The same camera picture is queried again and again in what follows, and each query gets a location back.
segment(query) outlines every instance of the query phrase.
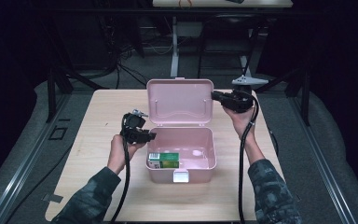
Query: long sleeve shirt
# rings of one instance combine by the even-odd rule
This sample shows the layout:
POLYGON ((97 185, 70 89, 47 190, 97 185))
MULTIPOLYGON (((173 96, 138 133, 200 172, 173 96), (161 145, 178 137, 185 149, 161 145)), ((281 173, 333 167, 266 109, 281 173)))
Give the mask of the long sleeve shirt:
MULTIPOLYGON (((258 223, 301 223, 292 194, 270 161, 254 162, 248 175, 255 191, 258 223)), ((51 223, 101 223, 119 183, 120 178, 104 167, 72 196, 51 223)))

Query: green box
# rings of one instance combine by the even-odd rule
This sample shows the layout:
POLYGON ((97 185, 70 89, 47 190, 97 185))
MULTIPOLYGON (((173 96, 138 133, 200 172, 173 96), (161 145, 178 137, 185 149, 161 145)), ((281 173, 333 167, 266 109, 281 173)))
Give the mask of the green box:
POLYGON ((179 168, 179 153, 177 152, 151 152, 148 156, 150 168, 179 168))

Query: light wood surface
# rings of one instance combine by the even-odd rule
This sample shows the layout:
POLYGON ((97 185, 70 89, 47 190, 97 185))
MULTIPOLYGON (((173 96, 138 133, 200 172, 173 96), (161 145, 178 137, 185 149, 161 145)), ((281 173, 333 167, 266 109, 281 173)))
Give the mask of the light wood surface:
MULTIPOLYGON (((147 113, 146 90, 101 90, 94 92, 73 148, 62 171, 54 194, 61 203, 51 202, 46 219, 52 220, 71 196, 107 163, 110 141, 120 132, 122 116, 134 108, 147 113)), ((204 184, 156 184, 145 167, 146 147, 131 160, 131 182, 127 198, 117 221, 235 221, 238 214, 238 173, 240 140, 219 102, 213 103, 213 119, 206 124, 213 131, 217 165, 212 181, 204 184)), ((154 124, 146 119, 145 129, 154 124)), ((267 159, 282 174, 263 113, 255 128, 258 145, 267 159)), ((253 188, 247 175, 249 163, 245 156, 243 212, 247 220, 255 220, 253 188)), ((116 212, 125 181, 113 194, 105 220, 116 212)))
POLYGON ((153 0, 154 7, 291 7, 291 0, 245 0, 233 3, 226 0, 153 0))

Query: pink plastic toolbox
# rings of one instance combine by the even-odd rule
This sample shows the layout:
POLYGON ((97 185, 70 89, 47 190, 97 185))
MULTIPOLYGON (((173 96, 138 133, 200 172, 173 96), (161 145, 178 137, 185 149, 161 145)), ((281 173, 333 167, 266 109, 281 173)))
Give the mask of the pink plastic toolbox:
POLYGON ((156 183, 205 183, 213 176, 216 156, 213 132, 204 125, 212 119, 213 83, 208 79, 152 79, 147 83, 150 132, 146 167, 156 183), (156 168, 151 155, 177 153, 177 168, 156 168))

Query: white latch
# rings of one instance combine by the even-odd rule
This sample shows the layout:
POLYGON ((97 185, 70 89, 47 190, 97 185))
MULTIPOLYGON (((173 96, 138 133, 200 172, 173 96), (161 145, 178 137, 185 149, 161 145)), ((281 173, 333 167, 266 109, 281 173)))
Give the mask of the white latch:
POLYGON ((176 169, 173 171, 173 183, 188 183, 189 176, 187 169, 176 169))

